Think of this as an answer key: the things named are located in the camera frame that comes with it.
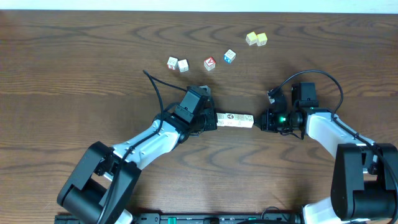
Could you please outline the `block with red emblem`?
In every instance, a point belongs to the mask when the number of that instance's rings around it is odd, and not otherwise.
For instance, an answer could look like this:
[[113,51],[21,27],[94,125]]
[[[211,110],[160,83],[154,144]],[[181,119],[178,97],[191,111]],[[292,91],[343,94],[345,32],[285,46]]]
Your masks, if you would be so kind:
[[225,115],[226,115],[225,125],[235,126],[236,125],[235,115],[231,113],[226,113]]

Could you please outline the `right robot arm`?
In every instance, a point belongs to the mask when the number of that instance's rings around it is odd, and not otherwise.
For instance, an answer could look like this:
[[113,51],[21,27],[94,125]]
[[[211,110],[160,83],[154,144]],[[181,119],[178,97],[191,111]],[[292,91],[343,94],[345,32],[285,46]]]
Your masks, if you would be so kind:
[[330,196],[303,206],[302,223],[397,221],[397,148],[376,143],[321,108],[314,83],[292,85],[292,111],[280,87],[268,92],[272,107],[256,121],[262,131],[308,136],[334,158]]

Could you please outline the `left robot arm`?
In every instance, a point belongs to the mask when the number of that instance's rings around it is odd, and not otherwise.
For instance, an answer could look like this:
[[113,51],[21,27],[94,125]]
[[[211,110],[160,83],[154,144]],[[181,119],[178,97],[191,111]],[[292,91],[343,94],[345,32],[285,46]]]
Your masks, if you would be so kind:
[[190,85],[174,111],[163,110],[151,126],[111,147],[92,144],[74,168],[57,203],[81,223],[132,223],[126,210],[142,170],[191,135],[217,129],[211,89]]

